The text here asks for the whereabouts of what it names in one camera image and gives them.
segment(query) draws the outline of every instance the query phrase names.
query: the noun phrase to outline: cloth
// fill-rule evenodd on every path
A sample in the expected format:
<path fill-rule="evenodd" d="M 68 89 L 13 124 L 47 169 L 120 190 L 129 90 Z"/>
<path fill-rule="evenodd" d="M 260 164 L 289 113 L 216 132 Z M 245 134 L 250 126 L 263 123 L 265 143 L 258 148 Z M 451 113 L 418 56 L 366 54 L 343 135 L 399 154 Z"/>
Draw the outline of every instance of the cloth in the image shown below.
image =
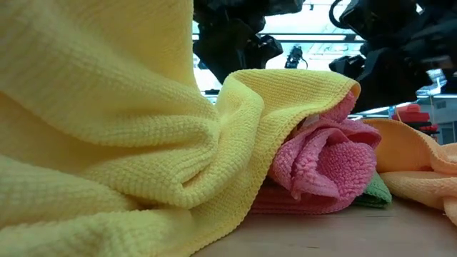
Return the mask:
<path fill-rule="evenodd" d="M 378 173 L 375 173 L 361 196 L 357 196 L 353 205 L 385 208 L 392 203 L 392 195 Z"/>
<path fill-rule="evenodd" d="M 399 121 L 364 122 L 383 136 L 377 170 L 391 193 L 443 210 L 457 225 L 457 143 L 440 146 Z"/>
<path fill-rule="evenodd" d="M 359 85 L 192 66 L 192 1 L 6 0 L 0 256 L 189 256 L 242 222 L 288 133 Z"/>
<path fill-rule="evenodd" d="M 253 213 L 330 213 L 363 193 L 375 173 L 373 148 L 381 137 L 373 127 L 346 118 L 355 101 L 350 92 L 292 132 L 268 173 L 277 186 L 261 188 Z"/>

